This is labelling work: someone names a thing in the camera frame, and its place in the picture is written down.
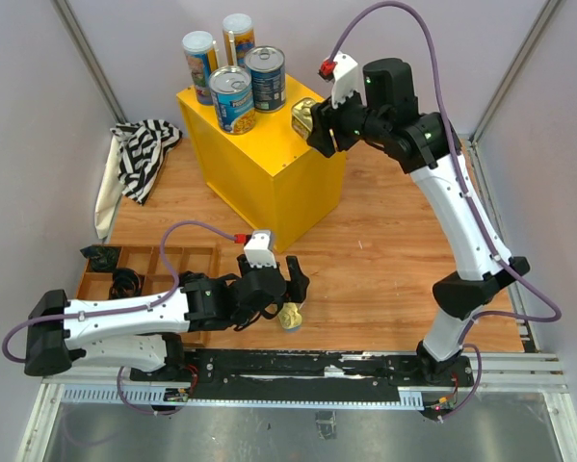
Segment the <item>tall can orange label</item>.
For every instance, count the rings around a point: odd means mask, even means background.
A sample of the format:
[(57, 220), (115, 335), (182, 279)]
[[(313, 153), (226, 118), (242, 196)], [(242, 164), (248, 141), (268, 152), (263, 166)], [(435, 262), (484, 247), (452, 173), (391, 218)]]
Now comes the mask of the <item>tall can orange label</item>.
[(206, 31), (192, 31), (182, 39), (182, 47), (190, 69), (197, 101), (212, 105), (209, 78), (219, 67), (216, 41)]

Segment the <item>gold sardine tin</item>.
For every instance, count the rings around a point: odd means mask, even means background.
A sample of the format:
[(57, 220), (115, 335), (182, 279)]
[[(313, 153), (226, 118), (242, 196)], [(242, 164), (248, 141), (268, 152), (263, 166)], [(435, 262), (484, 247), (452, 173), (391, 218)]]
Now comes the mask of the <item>gold sardine tin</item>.
[(312, 107), (316, 101), (311, 97), (305, 97), (297, 101), (291, 108), (291, 126), (293, 130), (305, 141), (309, 138), (313, 128)]
[(277, 313), (280, 326), (287, 332), (299, 329), (302, 325), (302, 314), (298, 303), (284, 303)]

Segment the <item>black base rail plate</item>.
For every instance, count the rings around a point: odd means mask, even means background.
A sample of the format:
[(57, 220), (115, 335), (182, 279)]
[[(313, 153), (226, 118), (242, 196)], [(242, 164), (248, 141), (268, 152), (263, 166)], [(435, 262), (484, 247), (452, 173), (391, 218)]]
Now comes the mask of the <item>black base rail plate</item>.
[(414, 354), (365, 351), (190, 349), (156, 372), (132, 370), (136, 382), (188, 382), (196, 398), (270, 401), (382, 401), (404, 386), (470, 387), (474, 374), (461, 356), (431, 373)]

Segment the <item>blue short can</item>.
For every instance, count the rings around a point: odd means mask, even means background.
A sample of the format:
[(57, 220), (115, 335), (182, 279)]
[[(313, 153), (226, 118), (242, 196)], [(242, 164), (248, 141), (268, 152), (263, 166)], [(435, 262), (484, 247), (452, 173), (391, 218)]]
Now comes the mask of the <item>blue short can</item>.
[(256, 46), (245, 56), (253, 92), (254, 107), (261, 113), (272, 113), (286, 102), (285, 56), (273, 46)]

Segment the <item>corn can with pull tab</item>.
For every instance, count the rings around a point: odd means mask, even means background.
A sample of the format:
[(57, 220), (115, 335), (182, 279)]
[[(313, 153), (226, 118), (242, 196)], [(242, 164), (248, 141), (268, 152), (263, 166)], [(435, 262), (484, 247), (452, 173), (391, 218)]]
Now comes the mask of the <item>corn can with pull tab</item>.
[(255, 125), (251, 78), (240, 66), (224, 66), (209, 78), (219, 127), (230, 135), (243, 135)]

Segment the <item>yellow cabinet box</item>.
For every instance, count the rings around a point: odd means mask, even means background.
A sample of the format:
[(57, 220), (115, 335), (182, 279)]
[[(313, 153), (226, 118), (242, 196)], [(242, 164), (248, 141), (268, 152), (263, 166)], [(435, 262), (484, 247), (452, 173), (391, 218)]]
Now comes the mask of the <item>yellow cabinet box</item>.
[(292, 127), (292, 106), (321, 97), (292, 76), (280, 110), (255, 119), (244, 135), (219, 128), (213, 107), (191, 88), (176, 95), (205, 183), (254, 229), (268, 229), (287, 250), (339, 203), (346, 157), (311, 148)]

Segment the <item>tall can mixed beans label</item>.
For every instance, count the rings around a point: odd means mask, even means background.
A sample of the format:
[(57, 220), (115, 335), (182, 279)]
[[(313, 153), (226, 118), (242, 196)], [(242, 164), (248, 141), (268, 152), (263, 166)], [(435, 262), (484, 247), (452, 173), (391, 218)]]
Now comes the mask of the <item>tall can mixed beans label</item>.
[(245, 57), (255, 46), (253, 21), (245, 13), (233, 13), (223, 19), (223, 39), (229, 65), (245, 66)]

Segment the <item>striped black white cloth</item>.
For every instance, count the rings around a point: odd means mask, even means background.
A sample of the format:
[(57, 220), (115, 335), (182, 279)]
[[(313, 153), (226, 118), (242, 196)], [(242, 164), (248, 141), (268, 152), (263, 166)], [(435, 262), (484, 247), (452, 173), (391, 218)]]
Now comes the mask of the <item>striped black white cloth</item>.
[(163, 119), (117, 124), (118, 180), (123, 195), (141, 206), (148, 201), (165, 158), (182, 139), (182, 132)]

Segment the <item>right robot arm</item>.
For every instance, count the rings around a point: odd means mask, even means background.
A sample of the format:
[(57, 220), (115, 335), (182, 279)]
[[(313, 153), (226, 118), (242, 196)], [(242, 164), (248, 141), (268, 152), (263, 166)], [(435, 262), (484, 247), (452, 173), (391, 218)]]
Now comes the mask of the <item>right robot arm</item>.
[(495, 236), (467, 173), (454, 132), (444, 130), (439, 113), (422, 114), (409, 64), (386, 58), (359, 67), (343, 53), (319, 70), (331, 81), (331, 95), (311, 109), (306, 142), (325, 157), (347, 151), (358, 141), (382, 151), (409, 175), (433, 208), (451, 246), (456, 270), (433, 285), (438, 312), (416, 349), (416, 372), (429, 385), (448, 377), (461, 355), (470, 319), (526, 274), (526, 258)]

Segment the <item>cream canvas bag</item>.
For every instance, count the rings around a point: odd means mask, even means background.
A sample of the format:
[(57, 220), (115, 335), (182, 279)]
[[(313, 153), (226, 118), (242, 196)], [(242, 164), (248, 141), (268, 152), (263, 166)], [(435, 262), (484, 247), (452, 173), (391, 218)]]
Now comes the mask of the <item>cream canvas bag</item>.
[(99, 240), (104, 240), (109, 236), (118, 202), (122, 196), (123, 185), (118, 179), (119, 148), (120, 142), (116, 136), (113, 136), (94, 207), (94, 227)]

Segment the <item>dark patterned rolled cloth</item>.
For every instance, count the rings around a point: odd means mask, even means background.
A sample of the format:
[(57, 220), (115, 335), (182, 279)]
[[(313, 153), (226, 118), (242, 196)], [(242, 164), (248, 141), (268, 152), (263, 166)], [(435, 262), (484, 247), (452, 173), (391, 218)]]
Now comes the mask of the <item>dark patterned rolled cloth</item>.
[(89, 245), (80, 249), (92, 272), (112, 272), (118, 263), (119, 250), (104, 245)]

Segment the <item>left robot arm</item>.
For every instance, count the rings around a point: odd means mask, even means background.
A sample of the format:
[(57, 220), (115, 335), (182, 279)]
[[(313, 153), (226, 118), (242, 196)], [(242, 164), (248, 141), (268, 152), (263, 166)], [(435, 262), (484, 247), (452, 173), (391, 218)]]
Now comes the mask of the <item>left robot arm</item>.
[(275, 318), (270, 306), (305, 301), (310, 280), (297, 257), (287, 257), (287, 276), (279, 267), (254, 268), (245, 256), (238, 263), (238, 274), (218, 278), (186, 271), (174, 291), (160, 294), (91, 301), (45, 293), (25, 325), (25, 374), (45, 377), (92, 364), (173, 381), (186, 369), (179, 334), (242, 331)]

